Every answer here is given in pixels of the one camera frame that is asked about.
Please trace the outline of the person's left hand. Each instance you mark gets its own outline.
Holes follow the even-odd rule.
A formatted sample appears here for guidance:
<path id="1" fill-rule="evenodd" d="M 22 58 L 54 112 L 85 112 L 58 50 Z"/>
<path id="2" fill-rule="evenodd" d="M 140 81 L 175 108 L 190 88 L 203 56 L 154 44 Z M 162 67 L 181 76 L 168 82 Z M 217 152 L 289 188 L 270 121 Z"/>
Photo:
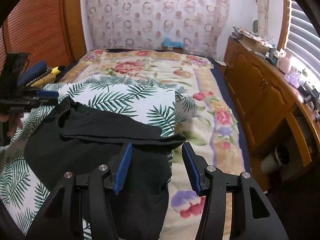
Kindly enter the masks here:
<path id="1" fill-rule="evenodd" d="M 5 123 L 10 121 L 12 123 L 11 128 L 7 132 L 7 136 L 13 137 L 18 128 L 22 128 L 21 119 L 24 117 L 24 113 L 10 113 L 10 114 L 0 114 L 0 121 Z"/>

